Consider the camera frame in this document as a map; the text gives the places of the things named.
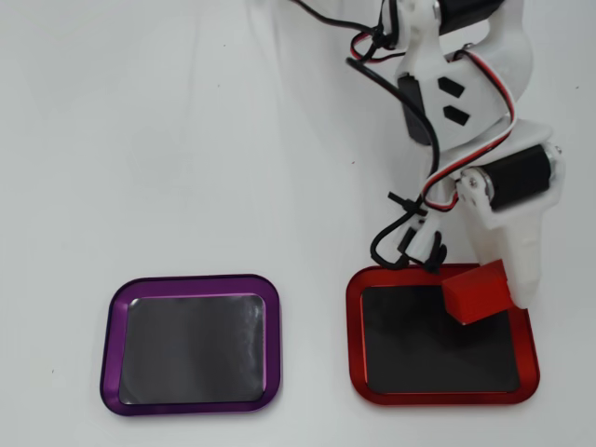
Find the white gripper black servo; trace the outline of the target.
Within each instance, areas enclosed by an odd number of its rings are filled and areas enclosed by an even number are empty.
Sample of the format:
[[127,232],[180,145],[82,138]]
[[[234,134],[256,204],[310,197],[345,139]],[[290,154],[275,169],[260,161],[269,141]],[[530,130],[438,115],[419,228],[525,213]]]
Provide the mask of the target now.
[[513,303],[526,308],[538,294],[545,212],[560,199],[564,159],[549,142],[551,127],[521,119],[506,134],[501,120],[481,136],[446,153],[440,170],[448,185],[428,193],[431,207],[410,223],[405,253],[417,262],[431,255],[443,215],[458,202],[480,264],[501,261]]

